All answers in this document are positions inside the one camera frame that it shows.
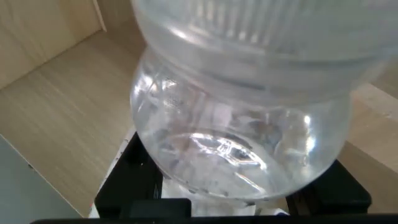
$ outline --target clear plastic bottle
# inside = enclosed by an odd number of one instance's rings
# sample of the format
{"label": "clear plastic bottle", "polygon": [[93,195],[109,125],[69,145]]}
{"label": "clear plastic bottle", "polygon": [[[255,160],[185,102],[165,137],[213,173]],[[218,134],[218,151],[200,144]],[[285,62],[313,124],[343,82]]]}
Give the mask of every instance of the clear plastic bottle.
{"label": "clear plastic bottle", "polygon": [[228,202],[282,197],[322,174],[348,132],[349,92],[398,40],[398,1],[133,5],[150,46],[131,91],[137,132],[172,180]]}
{"label": "clear plastic bottle", "polygon": [[208,93],[185,72],[147,49],[131,104],[149,154],[186,188],[245,201],[276,198],[336,159],[349,126],[349,95],[290,108],[250,105]]}

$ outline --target black plastic base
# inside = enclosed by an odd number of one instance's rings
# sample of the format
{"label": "black plastic base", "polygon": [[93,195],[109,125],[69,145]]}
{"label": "black plastic base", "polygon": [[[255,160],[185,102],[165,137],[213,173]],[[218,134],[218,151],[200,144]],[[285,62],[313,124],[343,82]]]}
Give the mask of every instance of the black plastic base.
{"label": "black plastic base", "polygon": [[[161,197],[162,179],[162,173],[135,134],[95,198],[100,217],[162,217],[166,213],[186,217],[186,212],[178,213],[190,209],[186,200],[154,200]],[[369,193],[338,161],[286,199],[291,215],[360,214],[366,213],[371,204]]]}

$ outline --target light wood panel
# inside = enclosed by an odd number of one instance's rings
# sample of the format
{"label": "light wood panel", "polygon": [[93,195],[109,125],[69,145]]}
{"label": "light wood panel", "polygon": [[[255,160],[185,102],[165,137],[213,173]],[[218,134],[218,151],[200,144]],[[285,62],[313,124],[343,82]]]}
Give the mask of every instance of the light wood panel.
{"label": "light wood panel", "polygon": [[99,29],[92,0],[0,0],[0,88]]}
{"label": "light wood panel", "polygon": [[369,213],[398,213],[396,172],[348,142],[339,156],[339,161],[371,194],[372,205]]}
{"label": "light wood panel", "polygon": [[94,4],[97,6],[104,31],[133,20],[134,14],[130,0],[94,0]]}
{"label": "light wood panel", "polygon": [[0,133],[84,216],[132,125],[123,45],[100,32],[0,90]]}

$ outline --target wooden surface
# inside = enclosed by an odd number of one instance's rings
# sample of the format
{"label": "wooden surface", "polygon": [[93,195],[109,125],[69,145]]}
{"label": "wooden surface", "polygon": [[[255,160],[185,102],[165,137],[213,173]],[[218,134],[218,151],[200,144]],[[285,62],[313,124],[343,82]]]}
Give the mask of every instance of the wooden surface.
{"label": "wooden surface", "polygon": [[92,0],[0,0],[0,89],[99,29]]}
{"label": "wooden surface", "polygon": [[107,31],[133,19],[130,0],[94,0],[98,14],[103,21],[102,28]]}
{"label": "wooden surface", "polygon": [[[83,215],[131,125],[131,76],[144,46],[128,22],[0,90],[0,134]],[[353,93],[349,143],[340,155],[371,193],[370,212],[398,212],[396,71],[393,64]]]}
{"label": "wooden surface", "polygon": [[396,172],[350,143],[345,144],[339,160],[371,194],[369,213],[398,213]]}
{"label": "wooden surface", "polygon": [[[139,32],[124,36],[143,49]],[[0,133],[82,215],[132,125],[141,53],[126,49],[100,32],[0,90]]]}

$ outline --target wooden wall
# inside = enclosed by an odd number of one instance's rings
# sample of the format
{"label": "wooden wall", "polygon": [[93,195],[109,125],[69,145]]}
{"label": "wooden wall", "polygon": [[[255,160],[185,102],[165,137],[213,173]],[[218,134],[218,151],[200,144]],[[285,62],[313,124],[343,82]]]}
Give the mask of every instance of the wooden wall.
{"label": "wooden wall", "polygon": [[99,29],[92,0],[0,0],[0,88]]}

